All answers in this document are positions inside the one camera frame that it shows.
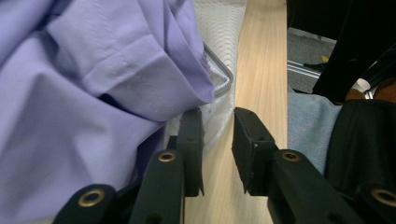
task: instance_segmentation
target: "gray carpet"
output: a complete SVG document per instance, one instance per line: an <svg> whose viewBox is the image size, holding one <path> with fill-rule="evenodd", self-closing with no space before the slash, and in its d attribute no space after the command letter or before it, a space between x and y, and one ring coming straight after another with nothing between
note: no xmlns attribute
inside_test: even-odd
<svg viewBox="0 0 396 224"><path fill-rule="evenodd" d="M294 29L288 30L288 60L297 63L323 63L322 56L330 57L335 41ZM289 86L311 93L317 79L288 71Z"/></svg>

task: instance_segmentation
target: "shirt fabric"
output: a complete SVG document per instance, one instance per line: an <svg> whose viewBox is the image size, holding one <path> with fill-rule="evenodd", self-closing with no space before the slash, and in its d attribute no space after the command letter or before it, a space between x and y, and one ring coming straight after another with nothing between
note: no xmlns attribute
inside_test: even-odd
<svg viewBox="0 0 396 224"><path fill-rule="evenodd" d="M92 183L126 186L166 121L214 98L191 1L0 11L0 223L53 217Z"/></svg>

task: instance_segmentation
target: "brass screw insert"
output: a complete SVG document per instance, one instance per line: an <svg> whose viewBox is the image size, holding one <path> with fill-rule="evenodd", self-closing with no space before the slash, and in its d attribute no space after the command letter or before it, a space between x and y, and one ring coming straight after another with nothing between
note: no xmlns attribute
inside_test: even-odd
<svg viewBox="0 0 396 224"><path fill-rule="evenodd" d="M163 162L174 161L175 159L176 155L173 152L164 152L158 157L158 160Z"/></svg>
<svg viewBox="0 0 396 224"><path fill-rule="evenodd" d="M290 151L283 152L282 158L283 158L283 160L286 160L286 161L300 161L301 160L300 155L298 155L297 153L294 153L294 152L290 152Z"/></svg>
<svg viewBox="0 0 396 224"><path fill-rule="evenodd" d="M92 207L105 198L105 191L102 189L91 189L84 193L78 200L81 207Z"/></svg>
<svg viewBox="0 0 396 224"><path fill-rule="evenodd" d="M388 206L396 207L396 195L385 189L372 189L371 191L373 197Z"/></svg>

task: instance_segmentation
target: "light blue fabric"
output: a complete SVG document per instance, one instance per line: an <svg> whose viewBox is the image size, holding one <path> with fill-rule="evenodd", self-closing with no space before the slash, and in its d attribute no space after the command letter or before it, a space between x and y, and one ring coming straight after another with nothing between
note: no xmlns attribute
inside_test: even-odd
<svg viewBox="0 0 396 224"><path fill-rule="evenodd" d="M0 2L0 223L124 187L166 121L214 98L191 1L55 2Z"/></svg>
<svg viewBox="0 0 396 224"><path fill-rule="evenodd" d="M323 96L288 92L288 148L303 153L322 174L340 110Z"/></svg>

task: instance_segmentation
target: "wooden table surface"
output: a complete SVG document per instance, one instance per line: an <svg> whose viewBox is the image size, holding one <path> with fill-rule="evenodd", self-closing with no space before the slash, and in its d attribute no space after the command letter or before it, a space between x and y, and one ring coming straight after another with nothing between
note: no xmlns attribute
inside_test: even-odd
<svg viewBox="0 0 396 224"><path fill-rule="evenodd" d="M286 2L247 0L239 38L235 105L254 111L287 147ZM233 121L203 164L205 196L186 199L185 222L272 223L266 198L244 194L231 145Z"/></svg>

